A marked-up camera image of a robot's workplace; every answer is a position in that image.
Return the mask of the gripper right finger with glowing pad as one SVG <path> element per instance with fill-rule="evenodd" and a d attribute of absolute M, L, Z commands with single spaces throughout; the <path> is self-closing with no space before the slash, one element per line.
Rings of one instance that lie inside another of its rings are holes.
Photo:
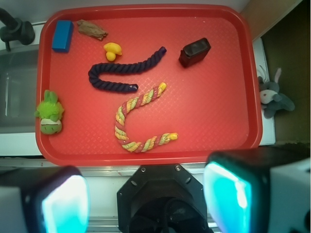
<path fill-rule="evenodd" d="M 223 233 L 308 233 L 309 149 L 213 152 L 203 174 L 208 212 Z"/>

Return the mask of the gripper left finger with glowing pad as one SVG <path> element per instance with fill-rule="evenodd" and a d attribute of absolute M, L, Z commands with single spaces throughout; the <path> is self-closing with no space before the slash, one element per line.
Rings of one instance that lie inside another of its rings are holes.
<path fill-rule="evenodd" d="M 88 183 L 76 167 L 0 173 L 2 233 L 85 233 L 89 212 Z"/>

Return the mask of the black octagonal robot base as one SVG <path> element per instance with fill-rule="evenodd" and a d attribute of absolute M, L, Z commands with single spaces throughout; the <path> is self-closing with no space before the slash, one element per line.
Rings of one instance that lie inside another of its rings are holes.
<path fill-rule="evenodd" d="M 122 233 L 211 233 L 203 185 L 181 165 L 141 166 L 117 192 Z"/>

